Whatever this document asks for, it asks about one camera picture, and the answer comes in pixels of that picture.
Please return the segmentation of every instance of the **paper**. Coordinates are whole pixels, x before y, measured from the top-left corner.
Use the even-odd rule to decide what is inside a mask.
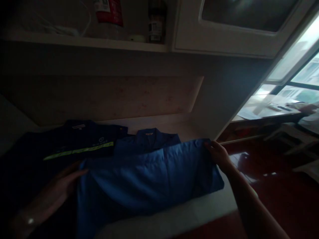
[[[238,116],[244,118],[244,119],[248,119],[248,120],[257,120],[257,119],[261,119],[260,116],[255,115],[253,112],[249,111],[246,108],[242,108],[238,113]]]

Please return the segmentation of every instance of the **cabinet door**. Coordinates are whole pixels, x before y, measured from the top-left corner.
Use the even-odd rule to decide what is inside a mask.
[[[180,0],[173,51],[274,58],[315,0]]]

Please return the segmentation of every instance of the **blue shirt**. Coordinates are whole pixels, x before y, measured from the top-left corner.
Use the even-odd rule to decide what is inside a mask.
[[[114,156],[148,153],[181,143],[178,134],[162,133],[157,128],[139,130],[136,135],[118,140]]]
[[[223,189],[204,142],[193,140],[133,156],[87,159],[78,184],[77,238],[93,238],[106,223],[150,215]]]
[[[7,218],[27,205],[65,167],[86,157],[113,155],[117,139],[127,127],[98,125],[91,120],[68,120],[43,133],[28,132],[3,156],[2,189]],[[31,238],[72,238],[75,235],[76,198],[65,202]]]

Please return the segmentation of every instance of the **tiled floor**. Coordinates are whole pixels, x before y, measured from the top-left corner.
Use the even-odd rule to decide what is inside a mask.
[[[224,145],[232,162],[291,239],[319,237],[319,184],[292,168],[306,164],[303,154],[283,156],[279,141],[260,139]],[[238,211],[178,238],[247,238]]]

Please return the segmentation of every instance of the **wrist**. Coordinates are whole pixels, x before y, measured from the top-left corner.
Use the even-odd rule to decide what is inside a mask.
[[[223,165],[223,167],[220,167],[220,169],[223,171],[223,173],[227,177],[232,176],[234,173],[237,172],[237,169],[235,168],[235,166],[231,162]]]
[[[20,211],[10,222],[14,238],[25,239],[36,228],[34,219],[25,211]]]

